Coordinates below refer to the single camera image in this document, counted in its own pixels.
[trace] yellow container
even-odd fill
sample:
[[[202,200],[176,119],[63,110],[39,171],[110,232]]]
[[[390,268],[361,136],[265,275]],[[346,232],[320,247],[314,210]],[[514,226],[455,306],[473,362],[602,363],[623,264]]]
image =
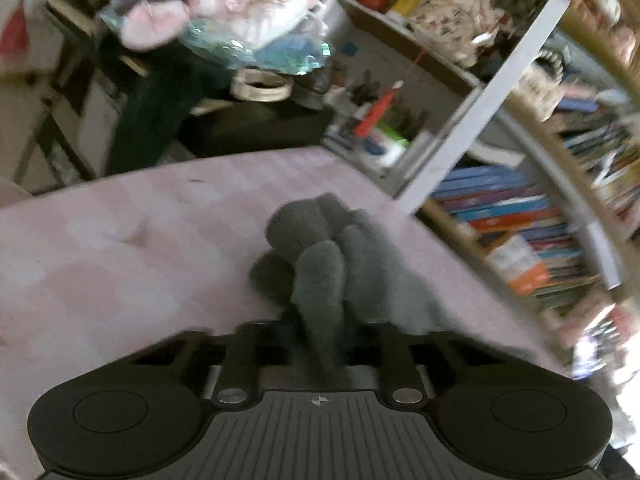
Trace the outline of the yellow container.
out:
[[[386,16],[394,22],[404,25],[406,19],[420,7],[422,1],[423,0],[396,0]]]

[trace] clothes pile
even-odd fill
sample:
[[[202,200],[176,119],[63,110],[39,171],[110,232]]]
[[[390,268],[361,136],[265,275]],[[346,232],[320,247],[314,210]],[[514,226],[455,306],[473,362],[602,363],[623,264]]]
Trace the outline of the clothes pile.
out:
[[[330,54],[319,9],[320,0],[110,0],[100,16],[129,50],[180,39],[228,68],[297,74]]]

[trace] white wall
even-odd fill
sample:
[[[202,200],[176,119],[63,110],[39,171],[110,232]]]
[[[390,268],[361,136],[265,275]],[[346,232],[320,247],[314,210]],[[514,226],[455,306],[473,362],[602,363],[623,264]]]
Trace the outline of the white wall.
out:
[[[0,30],[4,29],[7,19],[14,12],[19,0],[0,0]],[[0,60],[0,75],[29,70],[53,70],[58,61],[62,36],[51,24],[46,23],[42,6],[46,0],[26,0],[28,29],[31,37],[31,49],[26,60],[20,63]]]

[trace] gray fabric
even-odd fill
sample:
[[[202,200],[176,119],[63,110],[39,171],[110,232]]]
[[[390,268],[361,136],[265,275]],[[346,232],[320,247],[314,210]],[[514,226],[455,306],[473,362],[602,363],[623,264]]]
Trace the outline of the gray fabric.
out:
[[[455,329],[382,227],[332,194],[285,204],[269,220],[266,238],[274,251],[254,265],[252,282],[280,306],[294,305],[328,376],[342,367],[340,350],[353,321],[391,322],[411,334]],[[287,266],[295,269],[290,301]]]

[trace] red flag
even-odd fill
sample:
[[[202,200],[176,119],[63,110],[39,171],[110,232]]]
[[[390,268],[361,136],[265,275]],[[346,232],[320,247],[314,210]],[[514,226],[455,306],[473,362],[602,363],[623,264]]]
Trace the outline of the red flag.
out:
[[[24,0],[20,0],[0,35],[0,56],[16,56],[29,50],[29,31],[24,15]]]

